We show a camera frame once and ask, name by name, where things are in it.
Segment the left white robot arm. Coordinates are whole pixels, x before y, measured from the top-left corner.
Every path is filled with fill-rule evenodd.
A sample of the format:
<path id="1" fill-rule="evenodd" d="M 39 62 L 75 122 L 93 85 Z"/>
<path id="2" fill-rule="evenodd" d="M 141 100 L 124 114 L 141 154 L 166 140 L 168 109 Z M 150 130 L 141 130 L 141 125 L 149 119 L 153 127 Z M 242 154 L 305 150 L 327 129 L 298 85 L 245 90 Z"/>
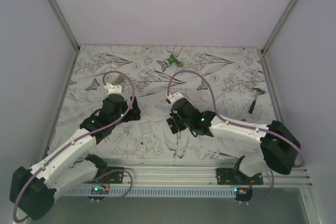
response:
<path id="1" fill-rule="evenodd" d="M 103 100 L 102 108 L 84 119 L 79 129 L 61 147 L 30 168 L 13 172 L 9 199 L 14 203 L 13 220 L 43 217 L 55 201 L 71 188 L 87 182 L 101 183 L 111 170 L 95 154 L 87 154 L 120 123 L 141 118 L 137 99 L 127 103 L 122 94 L 113 93 Z M 87 154 L 84 160 L 79 157 Z"/>

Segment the black fuse box base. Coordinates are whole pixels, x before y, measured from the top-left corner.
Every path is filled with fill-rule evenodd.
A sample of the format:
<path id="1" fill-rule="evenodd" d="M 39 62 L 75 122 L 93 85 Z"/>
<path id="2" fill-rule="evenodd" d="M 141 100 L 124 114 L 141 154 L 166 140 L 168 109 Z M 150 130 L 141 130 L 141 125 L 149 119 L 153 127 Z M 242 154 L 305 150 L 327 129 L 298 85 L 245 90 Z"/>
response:
<path id="1" fill-rule="evenodd" d="M 169 128 L 173 134 L 176 134 L 178 132 L 181 132 L 186 129 L 183 122 L 179 119 L 175 119 L 174 117 L 168 118 L 167 123 L 169 125 Z"/>

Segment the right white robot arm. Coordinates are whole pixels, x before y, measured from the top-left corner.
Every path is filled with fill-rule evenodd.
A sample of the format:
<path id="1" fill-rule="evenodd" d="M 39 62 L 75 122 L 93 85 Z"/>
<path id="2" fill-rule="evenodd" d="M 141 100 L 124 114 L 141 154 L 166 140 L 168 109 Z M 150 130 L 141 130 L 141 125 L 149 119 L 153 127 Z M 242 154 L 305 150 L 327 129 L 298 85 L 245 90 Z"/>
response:
<path id="1" fill-rule="evenodd" d="M 213 111 L 200 112 L 190 101 L 176 93 L 167 98 L 171 105 L 167 120 L 176 134 L 185 129 L 194 136 L 223 137 L 257 147 L 257 153 L 242 155 L 235 164 L 233 179 L 245 184 L 256 174 L 274 171 L 289 175 L 301 144 L 282 122 L 253 124 L 232 120 Z"/>

